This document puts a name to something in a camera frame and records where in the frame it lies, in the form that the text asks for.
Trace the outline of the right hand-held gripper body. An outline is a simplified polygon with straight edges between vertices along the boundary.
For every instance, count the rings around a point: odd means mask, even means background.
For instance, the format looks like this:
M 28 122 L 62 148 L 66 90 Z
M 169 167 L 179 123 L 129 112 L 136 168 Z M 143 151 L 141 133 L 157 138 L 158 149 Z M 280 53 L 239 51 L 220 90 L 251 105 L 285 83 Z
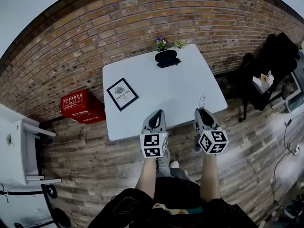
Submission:
M 221 154 L 228 144 L 228 136 L 221 126 L 208 130 L 195 127 L 195 151 L 204 151 L 207 155 Z

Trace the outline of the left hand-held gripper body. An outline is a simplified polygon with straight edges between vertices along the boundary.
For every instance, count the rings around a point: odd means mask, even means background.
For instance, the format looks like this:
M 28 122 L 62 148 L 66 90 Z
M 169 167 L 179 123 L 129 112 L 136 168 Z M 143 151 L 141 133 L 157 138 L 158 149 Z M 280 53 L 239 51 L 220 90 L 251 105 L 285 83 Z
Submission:
M 141 150 L 144 158 L 163 157 L 168 145 L 168 132 L 143 129 L 140 134 Z

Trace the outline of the black glasses case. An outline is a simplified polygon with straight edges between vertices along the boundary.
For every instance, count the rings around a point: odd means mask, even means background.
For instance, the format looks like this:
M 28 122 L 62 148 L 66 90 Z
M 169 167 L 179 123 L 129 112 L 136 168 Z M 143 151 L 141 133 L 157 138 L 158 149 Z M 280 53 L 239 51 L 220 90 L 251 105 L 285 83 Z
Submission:
M 159 68 L 166 68 L 173 65 L 178 65 L 181 60 L 177 58 L 177 52 L 175 50 L 165 50 L 155 55 L 155 61 Z

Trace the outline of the person's left forearm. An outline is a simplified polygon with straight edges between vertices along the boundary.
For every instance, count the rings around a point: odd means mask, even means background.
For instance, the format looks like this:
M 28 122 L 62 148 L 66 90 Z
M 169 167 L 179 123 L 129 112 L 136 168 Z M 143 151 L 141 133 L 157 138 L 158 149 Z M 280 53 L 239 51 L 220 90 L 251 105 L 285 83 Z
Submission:
M 144 160 L 140 177 L 135 188 L 141 190 L 154 199 L 156 183 L 156 159 L 146 158 Z

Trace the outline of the person's right forearm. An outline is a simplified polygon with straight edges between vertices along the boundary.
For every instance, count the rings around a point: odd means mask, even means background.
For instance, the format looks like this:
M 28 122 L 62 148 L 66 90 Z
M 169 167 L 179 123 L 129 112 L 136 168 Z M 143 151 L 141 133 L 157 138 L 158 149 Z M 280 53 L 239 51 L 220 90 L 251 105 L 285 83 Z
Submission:
M 218 165 L 216 155 L 203 155 L 203 165 L 200 180 L 200 198 L 209 203 L 220 199 L 220 185 L 218 179 Z

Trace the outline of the person's grey trouser leg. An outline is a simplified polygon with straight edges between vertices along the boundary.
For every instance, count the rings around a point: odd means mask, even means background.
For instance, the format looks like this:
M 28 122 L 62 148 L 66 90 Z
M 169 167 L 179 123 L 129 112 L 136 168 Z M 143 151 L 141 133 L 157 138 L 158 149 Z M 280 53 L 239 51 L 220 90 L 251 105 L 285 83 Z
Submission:
M 163 157 L 158 158 L 158 172 L 156 172 L 156 177 L 171 177 L 171 178 L 179 178 L 186 181 L 191 181 L 190 176 L 188 175 L 188 172 L 181 168 L 175 168 L 171 169 L 169 168 L 170 161 L 170 151 L 169 149 L 166 149 Z

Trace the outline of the white table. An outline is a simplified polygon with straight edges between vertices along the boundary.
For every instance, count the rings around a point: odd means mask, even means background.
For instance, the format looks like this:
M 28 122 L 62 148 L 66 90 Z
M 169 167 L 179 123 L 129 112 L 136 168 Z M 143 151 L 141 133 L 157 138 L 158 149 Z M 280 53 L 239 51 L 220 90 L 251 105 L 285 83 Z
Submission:
M 104 104 L 108 137 L 115 141 L 140 134 L 144 120 L 162 109 L 167 127 L 194 119 L 200 97 L 212 113 L 227 108 L 227 102 L 206 60 L 195 44 L 177 49 L 177 66 L 159 68 L 155 52 L 145 53 L 103 67 Z M 121 112 L 107 88 L 124 78 L 138 99 Z

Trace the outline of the small open paper box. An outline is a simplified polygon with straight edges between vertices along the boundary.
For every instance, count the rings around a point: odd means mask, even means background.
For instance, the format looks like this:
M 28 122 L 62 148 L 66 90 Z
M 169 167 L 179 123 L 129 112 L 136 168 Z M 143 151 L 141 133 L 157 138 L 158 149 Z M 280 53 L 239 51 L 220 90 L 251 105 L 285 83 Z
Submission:
M 273 84 L 274 76 L 272 75 L 271 71 L 269 71 L 267 75 L 261 74 L 259 78 L 253 76 L 252 81 L 253 81 L 253 85 L 256 87 L 258 92 L 262 95 Z

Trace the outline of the red fire equipment box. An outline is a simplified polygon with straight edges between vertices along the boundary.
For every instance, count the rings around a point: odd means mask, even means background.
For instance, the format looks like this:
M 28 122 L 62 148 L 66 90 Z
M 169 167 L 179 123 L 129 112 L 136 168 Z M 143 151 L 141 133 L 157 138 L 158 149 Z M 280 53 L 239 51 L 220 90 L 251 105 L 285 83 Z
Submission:
M 104 104 L 87 89 L 62 97 L 60 113 L 80 124 L 92 124 L 106 119 Z

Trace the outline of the purple flower potted plant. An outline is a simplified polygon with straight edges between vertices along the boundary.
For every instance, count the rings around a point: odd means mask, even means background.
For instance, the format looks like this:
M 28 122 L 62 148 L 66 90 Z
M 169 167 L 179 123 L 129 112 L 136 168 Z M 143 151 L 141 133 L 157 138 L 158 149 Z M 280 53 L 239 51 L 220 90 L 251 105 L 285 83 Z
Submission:
M 165 37 L 160 37 L 155 40 L 156 49 L 158 52 L 162 52 L 168 49 L 168 41 L 165 39 Z

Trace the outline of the person's black printed shirt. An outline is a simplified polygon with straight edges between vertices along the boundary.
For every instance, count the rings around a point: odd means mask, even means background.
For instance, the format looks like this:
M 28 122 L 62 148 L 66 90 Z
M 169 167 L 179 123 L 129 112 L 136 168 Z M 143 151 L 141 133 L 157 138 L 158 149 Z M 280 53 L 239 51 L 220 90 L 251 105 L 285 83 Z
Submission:
M 179 178 L 156 179 L 151 198 L 125 189 L 92 220 L 88 228 L 258 228 L 238 206 L 223 199 L 205 203 L 200 186 Z

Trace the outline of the grey desk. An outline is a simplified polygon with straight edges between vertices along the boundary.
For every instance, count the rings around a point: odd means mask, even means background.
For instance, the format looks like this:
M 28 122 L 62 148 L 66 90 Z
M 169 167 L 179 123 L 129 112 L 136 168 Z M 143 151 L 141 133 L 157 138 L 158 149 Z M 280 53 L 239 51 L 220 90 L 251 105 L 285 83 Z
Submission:
M 296 89 L 287 93 L 286 98 L 281 97 L 281 100 L 272 105 L 274 110 L 285 104 L 288 112 L 294 111 L 296 108 L 304 104 L 304 53 L 299 53 L 300 58 L 297 60 L 297 67 L 291 73 L 292 79 L 296 85 Z

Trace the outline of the black office chair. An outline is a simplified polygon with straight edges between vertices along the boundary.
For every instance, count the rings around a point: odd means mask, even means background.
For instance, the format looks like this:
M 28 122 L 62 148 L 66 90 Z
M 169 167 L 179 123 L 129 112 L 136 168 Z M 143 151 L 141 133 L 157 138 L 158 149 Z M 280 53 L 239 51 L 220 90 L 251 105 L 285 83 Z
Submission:
M 284 86 L 277 95 L 272 96 L 272 93 L 279 83 L 296 69 L 296 60 L 299 58 L 297 46 L 283 32 L 277 36 L 270 34 L 257 57 L 250 53 L 244 55 L 237 72 L 237 89 L 244 106 L 244 115 L 240 117 L 240 122 L 246 120 L 248 103 L 256 110 L 263 111 L 272 101 L 278 98 L 286 99 Z M 265 92 L 260 93 L 254 86 L 253 78 L 268 73 L 273 75 L 274 80 Z

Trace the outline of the white cabinet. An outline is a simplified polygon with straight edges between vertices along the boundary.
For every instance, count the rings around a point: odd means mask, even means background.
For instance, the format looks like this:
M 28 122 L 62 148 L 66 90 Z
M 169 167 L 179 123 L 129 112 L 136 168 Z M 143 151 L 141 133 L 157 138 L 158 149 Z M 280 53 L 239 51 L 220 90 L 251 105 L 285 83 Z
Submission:
M 8 146 L 11 134 L 14 144 Z M 55 137 L 54 132 L 39 128 L 39 122 L 27 118 L 0 104 L 0 181 L 12 181 L 24 186 L 60 183 L 61 179 L 46 179 L 38 173 L 35 140 L 40 134 Z

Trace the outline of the black picture frame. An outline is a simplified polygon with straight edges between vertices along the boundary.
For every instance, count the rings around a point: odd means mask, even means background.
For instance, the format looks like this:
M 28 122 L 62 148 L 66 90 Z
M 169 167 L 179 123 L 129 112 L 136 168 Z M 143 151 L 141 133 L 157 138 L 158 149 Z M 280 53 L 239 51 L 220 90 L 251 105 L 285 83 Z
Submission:
M 139 97 L 124 78 L 121 78 L 106 90 L 121 112 Z

